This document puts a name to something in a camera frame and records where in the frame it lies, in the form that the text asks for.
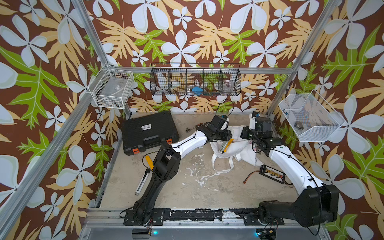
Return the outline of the yellow utility knife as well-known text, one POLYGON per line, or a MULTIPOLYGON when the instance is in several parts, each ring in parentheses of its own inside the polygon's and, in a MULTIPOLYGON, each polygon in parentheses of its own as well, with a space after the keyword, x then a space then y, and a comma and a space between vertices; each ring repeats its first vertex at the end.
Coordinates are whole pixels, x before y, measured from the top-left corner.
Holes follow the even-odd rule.
POLYGON ((227 152, 227 149, 228 149, 229 145, 233 142, 233 140, 234 140, 234 139, 230 139, 229 141, 226 142, 227 145, 226 145, 225 151, 224 151, 223 153, 226 153, 226 152, 227 152))

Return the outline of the white cartoon print pouch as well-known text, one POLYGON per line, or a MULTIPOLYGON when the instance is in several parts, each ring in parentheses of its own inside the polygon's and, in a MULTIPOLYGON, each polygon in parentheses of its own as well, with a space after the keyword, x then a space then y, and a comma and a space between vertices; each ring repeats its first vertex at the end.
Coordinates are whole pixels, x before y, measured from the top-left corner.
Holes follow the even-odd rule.
POLYGON ((239 161, 244 161, 252 166, 259 167, 264 165, 264 163, 257 157, 257 154, 253 151, 252 145, 249 143, 249 140, 244 140, 241 138, 242 130, 245 126, 229 127, 228 130, 232 133, 233 141, 227 147, 227 150, 222 153, 222 145, 225 143, 223 141, 211 142, 211 148, 213 150, 213 156, 211 159, 212 167, 216 173, 228 173, 234 168, 233 160, 236 159, 239 161), (215 161, 217 159, 228 159, 230 168, 227 170, 216 170, 215 161))

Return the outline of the black white pen knife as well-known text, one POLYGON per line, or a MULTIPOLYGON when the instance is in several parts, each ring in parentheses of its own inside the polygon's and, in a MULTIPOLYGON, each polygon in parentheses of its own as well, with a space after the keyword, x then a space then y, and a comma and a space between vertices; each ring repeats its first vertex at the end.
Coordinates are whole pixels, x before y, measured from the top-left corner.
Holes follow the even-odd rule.
POLYGON ((137 186, 137 188, 135 190, 135 195, 136 196, 138 196, 141 193, 141 191, 142 191, 142 189, 143 189, 143 187, 144 187, 144 185, 145 185, 145 183, 146 183, 146 181, 148 179, 148 176, 149 176, 150 172, 151 172, 151 169, 149 169, 149 168, 147 168, 145 170, 145 172, 143 174, 143 177, 141 178, 141 181, 139 182, 139 184, 138 184, 138 186, 137 186))

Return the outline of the yellow black cutter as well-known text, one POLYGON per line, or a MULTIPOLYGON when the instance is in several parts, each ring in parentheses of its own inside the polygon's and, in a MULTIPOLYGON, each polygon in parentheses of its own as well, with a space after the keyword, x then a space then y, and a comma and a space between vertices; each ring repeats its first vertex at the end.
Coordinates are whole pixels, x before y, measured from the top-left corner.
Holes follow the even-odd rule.
POLYGON ((153 168, 154 168, 154 164, 153 164, 153 161, 152 161, 151 157, 150 157, 149 155, 146 155, 146 156, 145 156, 145 160, 146 160, 147 163, 148 163, 148 167, 149 167, 151 170, 153 170, 153 168))

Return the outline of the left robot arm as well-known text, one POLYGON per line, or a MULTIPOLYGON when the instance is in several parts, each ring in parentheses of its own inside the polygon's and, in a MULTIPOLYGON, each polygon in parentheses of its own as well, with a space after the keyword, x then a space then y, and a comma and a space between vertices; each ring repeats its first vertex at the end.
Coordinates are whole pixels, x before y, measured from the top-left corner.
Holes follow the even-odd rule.
POLYGON ((139 225, 149 222, 156 200, 166 184, 176 176, 183 157, 193 150, 210 142, 228 141, 232 133, 228 129, 229 118, 226 115, 215 115, 210 122, 196 127, 193 134, 174 143, 161 146, 154 159, 151 180, 143 196, 132 207, 133 220, 139 225))

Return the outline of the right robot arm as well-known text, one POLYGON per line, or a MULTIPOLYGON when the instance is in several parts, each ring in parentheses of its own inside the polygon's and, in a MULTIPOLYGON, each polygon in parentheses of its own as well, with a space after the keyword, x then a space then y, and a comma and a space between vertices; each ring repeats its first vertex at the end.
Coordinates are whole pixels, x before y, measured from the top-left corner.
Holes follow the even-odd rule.
POLYGON ((280 138, 273 136, 273 123, 258 112, 250 114, 250 125, 241 138, 251 140, 274 161, 296 188, 295 202, 265 201, 258 207, 258 217, 267 224, 273 219, 295 220, 308 228, 334 222, 338 215, 339 190, 315 177, 291 152, 280 138))

